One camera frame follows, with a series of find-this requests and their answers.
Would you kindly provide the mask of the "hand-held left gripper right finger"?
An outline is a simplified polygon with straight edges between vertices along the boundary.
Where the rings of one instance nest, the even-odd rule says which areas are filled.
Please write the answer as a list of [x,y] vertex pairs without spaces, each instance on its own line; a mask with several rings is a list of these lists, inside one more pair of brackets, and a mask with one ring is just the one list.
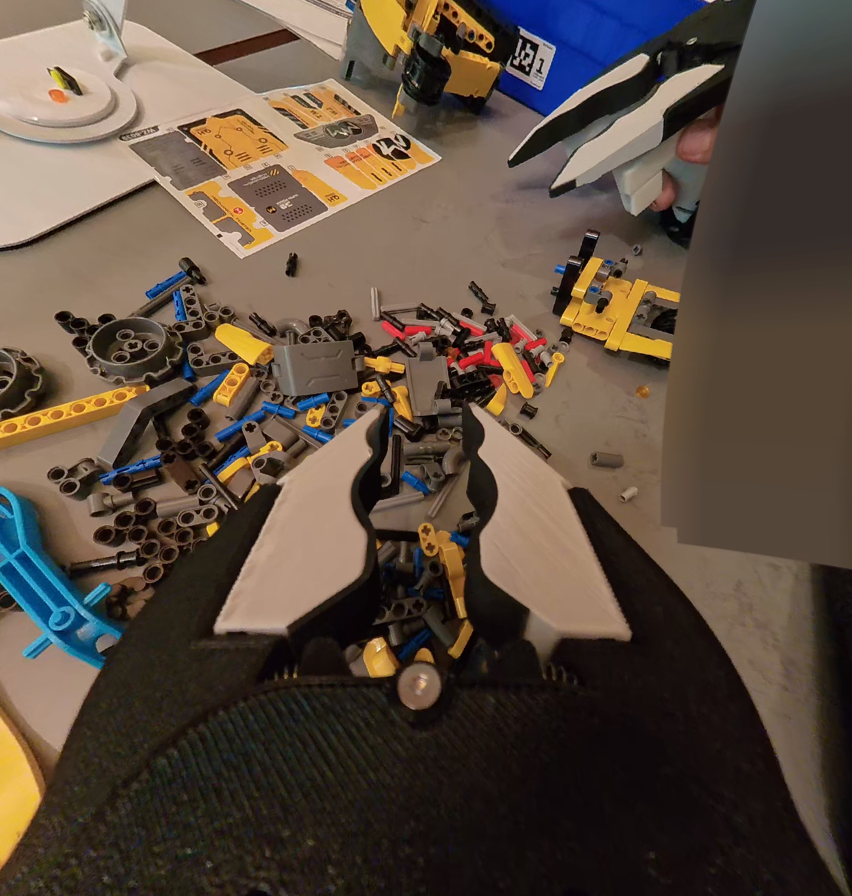
[[529,644],[542,662],[566,640],[629,643],[566,478],[485,409],[465,407],[463,432],[477,518],[465,578],[475,633],[495,651]]

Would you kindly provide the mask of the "yellow grey sticker sheet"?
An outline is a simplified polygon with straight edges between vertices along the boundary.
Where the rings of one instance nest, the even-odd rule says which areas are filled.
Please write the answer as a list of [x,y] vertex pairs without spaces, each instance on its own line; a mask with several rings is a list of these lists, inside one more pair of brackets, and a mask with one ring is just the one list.
[[333,79],[271,91],[121,140],[240,258],[441,160]]

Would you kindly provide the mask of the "pile of toy building pieces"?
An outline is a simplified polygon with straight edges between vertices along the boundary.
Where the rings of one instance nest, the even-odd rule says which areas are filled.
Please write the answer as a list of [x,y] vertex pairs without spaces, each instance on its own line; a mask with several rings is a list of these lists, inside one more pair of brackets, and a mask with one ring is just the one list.
[[[49,324],[39,323],[39,314],[51,314],[53,300],[63,296],[64,293],[56,295],[51,290],[45,294],[39,289],[35,295],[29,295],[25,289],[0,295],[0,320],[7,320],[6,324],[0,323],[0,335],[29,336],[38,340],[40,332],[50,329]],[[101,324],[97,323],[95,314],[91,315],[89,322],[68,312],[58,313],[56,318],[61,320],[60,325],[68,339],[79,337],[81,342],[87,342],[98,334],[106,336],[109,330],[126,328],[139,330],[140,334],[151,333],[153,342],[163,344],[160,349],[149,351],[149,355],[154,356],[149,362],[151,374],[113,375],[113,383],[118,384],[116,392],[126,399],[130,389],[123,385],[124,381],[134,383],[139,391],[143,389],[146,379],[164,379],[167,387],[176,386],[183,341],[195,338],[196,329],[204,329],[198,311],[199,303],[188,299],[186,304],[190,321],[187,324],[179,323],[176,331],[173,331],[171,320],[158,322],[148,319],[146,312],[127,315],[129,319],[136,318],[137,323],[118,323],[119,315],[103,315]],[[267,364],[274,368],[276,373],[273,377],[280,387],[289,390],[289,395],[298,394],[314,404],[315,395],[334,392],[340,387],[339,374],[350,374],[352,385],[356,384],[355,362],[350,357],[345,360],[339,358],[340,354],[349,355],[351,351],[350,342],[317,342],[314,337],[304,335],[301,342],[277,346],[275,361]],[[247,562],[240,561],[238,574],[227,574],[230,598],[226,601],[223,610],[225,620],[221,624],[225,634],[215,638],[216,643],[240,646],[249,640],[270,638],[283,642],[289,640],[294,651],[301,651],[296,643],[308,638],[319,625],[315,612],[326,611],[331,605],[329,598],[314,594],[313,587],[303,582],[302,574],[289,571],[289,560],[295,559],[297,555],[288,544],[267,541],[263,547],[251,552]],[[39,599],[39,591],[33,590],[32,583],[24,581],[26,592],[17,596],[24,612],[10,613],[8,617],[13,621],[0,623],[0,653],[4,646],[14,647],[16,634],[25,635],[30,631],[37,639],[25,647],[23,659],[6,660],[6,664],[24,665],[27,659],[35,658],[45,650],[64,657],[74,648],[75,658],[59,660],[59,665],[66,663],[73,666],[87,662],[88,668],[97,669],[104,660],[102,652],[96,648],[97,639],[101,638],[106,645],[113,636],[120,634],[120,624],[104,614],[106,588],[100,587],[92,594],[92,598],[99,601],[96,606],[86,607],[83,592],[71,589],[73,582],[55,562],[44,556],[39,556],[38,561],[38,584],[48,582],[53,589],[51,597],[62,598],[62,609],[75,610],[76,617],[75,620],[70,616],[65,618],[70,625],[65,631],[47,632],[42,625],[51,618],[52,610],[58,609],[58,605],[47,605]],[[28,607],[28,601],[34,598],[39,599],[38,614]]]

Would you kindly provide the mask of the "white book stand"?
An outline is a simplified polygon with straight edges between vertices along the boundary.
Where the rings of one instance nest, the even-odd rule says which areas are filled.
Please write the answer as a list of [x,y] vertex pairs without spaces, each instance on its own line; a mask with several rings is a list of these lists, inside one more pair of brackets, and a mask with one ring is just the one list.
[[[0,39],[0,249],[23,245],[155,181],[121,136],[258,96],[154,31],[126,2]],[[81,85],[56,105],[48,68]]]

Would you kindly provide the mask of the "yellow flat object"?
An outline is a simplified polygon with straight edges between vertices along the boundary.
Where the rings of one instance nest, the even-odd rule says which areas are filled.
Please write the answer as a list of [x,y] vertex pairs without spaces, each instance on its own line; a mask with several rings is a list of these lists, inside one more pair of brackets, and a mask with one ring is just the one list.
[[0,707],[0,870],[28,829],[44,791],[34,755]]

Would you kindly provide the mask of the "large yellow toy vehicle model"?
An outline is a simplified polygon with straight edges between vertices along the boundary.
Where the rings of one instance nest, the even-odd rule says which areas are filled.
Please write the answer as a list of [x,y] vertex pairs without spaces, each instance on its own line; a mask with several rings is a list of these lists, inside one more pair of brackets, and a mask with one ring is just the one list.
[[397,81],[392,118],[433,108],[445,95],[478,114],[511,58],[518,29],[476,1],[358,1],[342,78]]

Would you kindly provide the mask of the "stack of printed papers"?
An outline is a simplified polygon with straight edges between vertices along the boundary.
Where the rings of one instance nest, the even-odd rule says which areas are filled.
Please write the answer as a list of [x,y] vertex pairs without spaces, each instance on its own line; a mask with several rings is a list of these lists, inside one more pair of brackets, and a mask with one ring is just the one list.
[[344,55],[353,2],[243,1],[305,39],[335,60]]

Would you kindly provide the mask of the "small yellow toy wheel assembly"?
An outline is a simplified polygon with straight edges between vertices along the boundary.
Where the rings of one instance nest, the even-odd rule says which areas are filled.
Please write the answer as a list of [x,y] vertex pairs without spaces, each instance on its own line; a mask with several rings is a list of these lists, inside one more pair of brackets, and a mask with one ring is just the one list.
[[646,280],[627,280],[627,259],[603,257],[598,242],[599,231],[586,230],[578,251],[556,267],[554,315],[564,329],[608,351],[669,363],[680,294]]

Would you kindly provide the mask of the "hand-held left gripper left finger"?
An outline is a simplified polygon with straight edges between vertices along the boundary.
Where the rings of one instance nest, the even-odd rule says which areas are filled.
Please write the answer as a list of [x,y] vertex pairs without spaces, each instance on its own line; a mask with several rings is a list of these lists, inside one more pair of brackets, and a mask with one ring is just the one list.
[[381,598],[369,515],[389,442],[387,409],[375,406],[280,480],[214,633],[367,634]]

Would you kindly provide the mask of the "person's right hand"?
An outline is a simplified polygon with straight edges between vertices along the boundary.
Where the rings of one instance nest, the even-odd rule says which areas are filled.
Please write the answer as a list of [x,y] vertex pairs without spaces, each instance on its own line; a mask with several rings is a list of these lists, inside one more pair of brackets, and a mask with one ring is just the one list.
[[651,204],[651,209],[663,211],[672,206],[689,210],[698,199],[706,168],[723,116],[723,105],[698,118],[680,134],[676,160],[662,173],[662,189]]

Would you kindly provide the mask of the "light blue toy frame piece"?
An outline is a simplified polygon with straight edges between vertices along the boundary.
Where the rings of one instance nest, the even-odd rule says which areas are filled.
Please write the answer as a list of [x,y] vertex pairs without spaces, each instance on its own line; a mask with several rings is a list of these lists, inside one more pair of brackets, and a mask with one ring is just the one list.
[[37,658],[51,646],[73,658],[102,668],[99,639],[116,642],[123,628],[105,615],[102,602],[109,583],[83,593],[45,552],[33,505],[0,487],[0,584],[39,627],[39,637],[24,650]]

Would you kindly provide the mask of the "dark grey toy wheel hub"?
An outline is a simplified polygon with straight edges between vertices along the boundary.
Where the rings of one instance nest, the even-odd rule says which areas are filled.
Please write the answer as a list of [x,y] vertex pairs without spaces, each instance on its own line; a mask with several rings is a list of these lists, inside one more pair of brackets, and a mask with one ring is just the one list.
[[46,391],[39,361],[12,347],[0,348],[0,421],[33,409]]
[[85,350],[92,373],[115,386],[160,385],[179,372],[182,355],[182,338],[170,326],[143,317],[100,326]]

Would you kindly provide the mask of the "blue plastic bin white tag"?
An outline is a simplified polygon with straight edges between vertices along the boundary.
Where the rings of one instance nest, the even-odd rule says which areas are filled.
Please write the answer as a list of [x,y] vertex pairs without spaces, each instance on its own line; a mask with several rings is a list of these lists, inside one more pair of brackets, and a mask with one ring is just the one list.
[[702,9],[700,1],[496,1],[519,29],[499,91],[547,115],[644,41]]

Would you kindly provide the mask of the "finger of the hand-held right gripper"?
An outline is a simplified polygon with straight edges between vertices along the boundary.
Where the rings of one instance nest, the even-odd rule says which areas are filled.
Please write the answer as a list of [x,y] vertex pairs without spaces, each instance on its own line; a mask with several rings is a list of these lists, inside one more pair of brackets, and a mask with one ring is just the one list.
[[642,102],[655,84],[655,61],[636,54],[602,73],[562,102],[538,123],[508,158],[516,167],[563,141],[578,149],[600,135],[634,105]]
[[643,103],[581,145],[550,186],[550,196],[587,185],[663,142],[664,115],[676,102],[720,73],[722,64],[705,63],[670,76]]

